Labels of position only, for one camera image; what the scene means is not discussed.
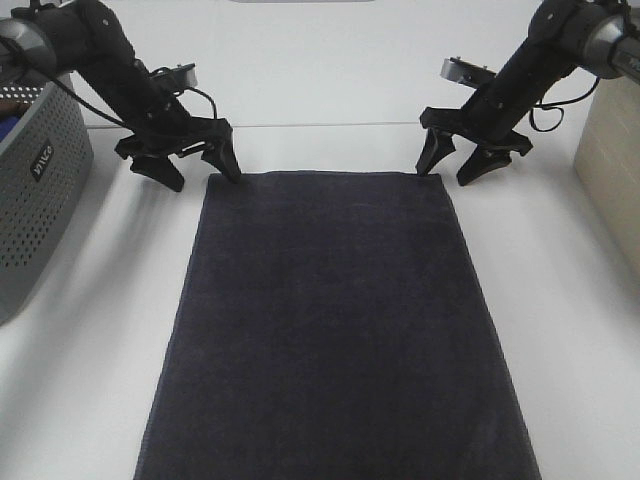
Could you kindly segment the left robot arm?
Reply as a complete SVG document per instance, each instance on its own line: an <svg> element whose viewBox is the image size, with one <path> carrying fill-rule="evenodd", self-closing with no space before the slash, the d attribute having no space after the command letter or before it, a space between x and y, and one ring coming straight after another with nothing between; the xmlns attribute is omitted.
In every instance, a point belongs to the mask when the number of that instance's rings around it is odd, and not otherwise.
<svg viewBox="0 0 640 480"><path fill-rule="evenodd" d="M229 122L191 115L179 98L196 92L193 64L149 71L114 11L100 1L33 1L1 21L1 81L36 87L77 72L111 108L108 121L129 131L116 153L131 171L179 192L184 178L171 156L194 153L228 181L241 178Z"/></svg>

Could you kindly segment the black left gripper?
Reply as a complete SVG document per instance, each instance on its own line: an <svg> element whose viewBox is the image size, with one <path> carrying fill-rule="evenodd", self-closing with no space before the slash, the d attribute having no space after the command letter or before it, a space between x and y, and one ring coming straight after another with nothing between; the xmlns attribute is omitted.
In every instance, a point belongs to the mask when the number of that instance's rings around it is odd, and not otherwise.
<svg viewBox="0 0 640 480"><path fill-rule="evenodd" d="M133 158L130 170L150 178L174 192L181 192L184 177L166 157L202 153L201 160L213 166L228 181L242 175L232 143L232 128L224 118L197 117L181 104L182 93L157 86L150 74L120 74L114 77L114 111L132 134L120 140L116 152Z"/></svg>

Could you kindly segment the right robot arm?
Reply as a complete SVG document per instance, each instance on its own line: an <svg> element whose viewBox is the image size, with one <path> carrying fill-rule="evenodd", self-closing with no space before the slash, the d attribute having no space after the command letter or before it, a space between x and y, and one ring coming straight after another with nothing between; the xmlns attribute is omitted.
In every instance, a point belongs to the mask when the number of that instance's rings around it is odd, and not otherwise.
<svg viewBox="0 0 640 480"><path fill-rule="evenodd" d="M425 145L416 164L428 174L455 150L453 138L476 146L457 173L465 186L508 166L511 153L526 155L530 140L516 132L535 109L563 108L545 103L544 95L559 80L582 68L596 79L639 79L639 11L625 1L544 1L534 13L516 52L493 72L458 57L445 60L443 78L473 88L459 109L428 107L420 116Z"/></svg>

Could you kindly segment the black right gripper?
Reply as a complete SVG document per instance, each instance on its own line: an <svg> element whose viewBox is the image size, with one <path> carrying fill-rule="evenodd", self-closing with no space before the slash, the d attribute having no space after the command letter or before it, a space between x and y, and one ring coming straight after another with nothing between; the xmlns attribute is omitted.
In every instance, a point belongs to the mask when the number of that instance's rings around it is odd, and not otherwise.
<svg viewBox="0 0 640 480"><path fill-rule="evenodd" d="M427 107L420 115L422 127L428 130L415 166L416 173L426 176L455 151L452 135L478 145L456 175L460 186L509 166L508 151L526 155L533 145L528 137L514 130L524 116L514 106L513 95L505 83L495 77L479 86L460 109Z"/></svg>

